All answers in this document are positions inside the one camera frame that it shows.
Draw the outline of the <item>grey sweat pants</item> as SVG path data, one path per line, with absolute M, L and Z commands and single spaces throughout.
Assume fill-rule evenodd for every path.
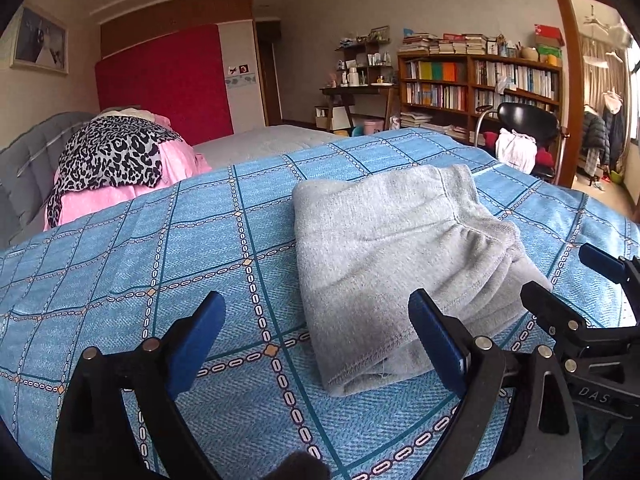
M 300 296 L 323 388 L 351 396 L 428 372 L 408 315 L 424 289 L 443 314 L 495 336 L 547 284 L 518 227 L 480 202 L 469 167 L 416 166 L 292 193 Z

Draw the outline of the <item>hanging clothes on rack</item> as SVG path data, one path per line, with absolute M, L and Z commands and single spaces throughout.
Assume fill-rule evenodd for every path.
M 614 90 L 603 94 L 603 112 L 586 104 L 582 118 L 582 171 L 595 185 L 616 171 L 626 143 L 624 99 Z

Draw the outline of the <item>black chair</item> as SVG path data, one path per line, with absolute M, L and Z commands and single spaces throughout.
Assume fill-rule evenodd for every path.
M 477 107 L 474 146 L 505 165 L 540 180 L 558 180 L 568 132 L 558 118 L 533 105 L 501 103 Z

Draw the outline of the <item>blue patterned bed cover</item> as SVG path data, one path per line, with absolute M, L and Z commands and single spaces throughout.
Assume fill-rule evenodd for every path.
M 291 193 L 306 179 L 457 164 L 591 326 L 630 321 L 620 286 L 585 268 L 578 249 L 637 255 L 634 222 L 436 131 L 341 138 L 184 180 L 2 252 L 2 422 L 36 471 L 50 474 L 81 351 L 132 350 L 220 292 L 226 322 L 177 404 L 224 478 L 260 478 L 296 450 L 320 457 L 335 479 L 413 477 L 456 398 L 433 373 L 343 399 L 323 390 L 299 298 Z

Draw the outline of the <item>wooden bookshelf with books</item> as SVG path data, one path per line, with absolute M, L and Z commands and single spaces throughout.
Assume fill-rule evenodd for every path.
M 399 123 L 442 126 L 465 143 L 481 119 L 498 118 L 482 107 L 526 104 L 562 115 L 562 54 L 557 47 L 523 47 L 503 36 L 405 32 L 397 52 Z

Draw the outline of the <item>grey quilted headboard cushion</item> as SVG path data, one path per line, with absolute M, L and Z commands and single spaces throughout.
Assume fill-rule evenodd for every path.
M 44 206 L 58 159 L 70 137 L 95 118 L 87 112 L 51 116 L 1 150 L 1 249 L 44 230 Z

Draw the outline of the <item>leopard print cloth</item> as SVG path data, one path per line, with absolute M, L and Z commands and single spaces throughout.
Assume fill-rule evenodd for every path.
M 112 186 L 154 188 L 163 175 L 160 144 L 178 141 L 175 131 L 144 118 L 102 116 L 77 130 L 58 159 L 58 180 L 48 196 L 47 224 L 60 223 L 68 193 Z

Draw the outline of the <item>dark wooden desk shelf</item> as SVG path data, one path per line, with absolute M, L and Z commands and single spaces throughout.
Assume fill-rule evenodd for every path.
M 395 70 L 388 47 L 392 43 L 390 26 L 371 28 L 365 35 L 340 39 L 330 81 L 321 89 L 326 105 L 316 107 L 316 126 L 329 132 L 353 132 L 362 128 L 388 129 L 392 124 L 396 96 Z M 379 96 L 384 100 L 381 116 L 355 112 L 358 96 Z

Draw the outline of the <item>wooden door frame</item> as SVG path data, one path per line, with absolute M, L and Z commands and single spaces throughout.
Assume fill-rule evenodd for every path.
M 562 25 L 566 55 L 563 58 L 563 90 L 565 96 L 563 104 L 566 111 L 563 118 L 566 120 L 566 133 L 562 162 L 556 184 L 563 188 L 571 188 L 576 174 L 578 156 L 582 146 L 582 116 L 584 116 L 584 75 L 582 74 L 582 51 L 578 38 L 578 26 L 574 8 L 570 0 L 556 0 Z M 614 6 L 613 0 L 596 0 L 597 2 Z

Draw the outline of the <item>red wall panel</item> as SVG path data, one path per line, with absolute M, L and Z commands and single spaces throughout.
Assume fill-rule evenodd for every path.
M 179 30 L 115 53 L 94 68 L 100 107 L 137 106 L 198 145 L 233 133 L 218 27 Z

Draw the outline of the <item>framed wall picture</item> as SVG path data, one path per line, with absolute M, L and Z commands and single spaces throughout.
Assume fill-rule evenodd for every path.
M 36 6 L 22 6 L 18 16 L 10 67 L 67 75 L 67 27 Z

